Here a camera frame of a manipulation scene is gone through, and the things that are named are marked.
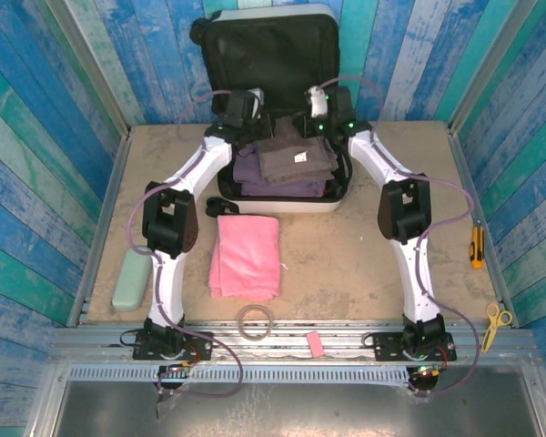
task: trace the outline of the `yellow scissors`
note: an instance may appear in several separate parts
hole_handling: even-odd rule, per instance
[[[511,313],[509,311],[500,311],[500,306],[497,303],[489,304],[485,312],[487,312],[491,324],[483,337],[483,343],[481,344],[482,352],[489,350],[493,339],[495,339],[495,334],[498,332],[498,328],[500,326],[508,326],[512,320]]]

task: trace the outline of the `folded clothes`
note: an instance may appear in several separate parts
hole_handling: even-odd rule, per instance
[[[243,196],[272,196],[288,198],[320,198],[326,187],[325,179],[300,180],[271,186],[261,177],[258,155],[254,145],[245,146],[237,155],[233,179],[241,184]]]
[[[279,295],[279,222],[260,216],[218,216],[210,264],[211,296],[270,300]]]
[[[276,120],[272,138],[255,144],[260,174],[269,185],[299,180],[333,179],[338,168],[336,154],[324,137],[303,138],[291,117]]]

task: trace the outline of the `suitcase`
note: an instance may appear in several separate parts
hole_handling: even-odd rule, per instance
[[[190,37],[202,49],[213,90],[264,91],[261,116],[269,122],[292,116],[301,135],[315,134],[306,117],[305,92],[339,75],[339,29],[326,5],[287,5],[218,11],[196,20]],[[227,96],[212,102],[215,114],[227,108]],[[233,179],[233,161],[217,175],[220,195],[241,213],[322,213],[339,206],[352,176],[348,144],[334,144],[339,168],[321,198],[248,197]]]

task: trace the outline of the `suitcase lid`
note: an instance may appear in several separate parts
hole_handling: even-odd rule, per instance
[[[218,11],[196,20],[190,36],[213,90],[259,87],[272,117],[307,110],[305,91],[339,75],[338,23],[326,5]],[[227,99],[215,97],[212,111],[224,112]]]

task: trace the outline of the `green eraser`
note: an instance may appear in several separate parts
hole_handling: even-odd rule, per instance
[[[138,249],[149,252],[145,246]],[[117,277],[116,290],[111,304],[118,311],[134,311],[139,308],[146,293],[147,280],[152,269],[152,257],[139,255],[129,249]]]

